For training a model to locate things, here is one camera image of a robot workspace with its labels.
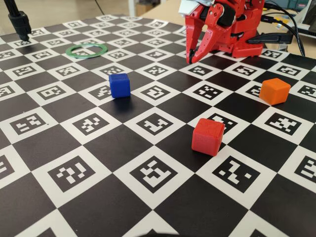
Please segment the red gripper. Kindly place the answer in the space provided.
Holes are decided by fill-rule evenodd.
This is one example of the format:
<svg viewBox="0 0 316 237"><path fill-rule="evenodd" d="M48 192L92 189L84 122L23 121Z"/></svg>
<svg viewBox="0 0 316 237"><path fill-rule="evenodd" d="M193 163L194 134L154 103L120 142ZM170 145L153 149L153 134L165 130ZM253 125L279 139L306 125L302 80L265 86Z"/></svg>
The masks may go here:
<svg viewBox="0 0 316 237"><path fill-rule="evenodd" d="M185 16L186 24L186 60L192 64L203 58L224 33L222 27L233 24L237 12L237 1L198 1L190 15ZM207 25L204 37L197 48L198 39L204 25Z"/></svg>

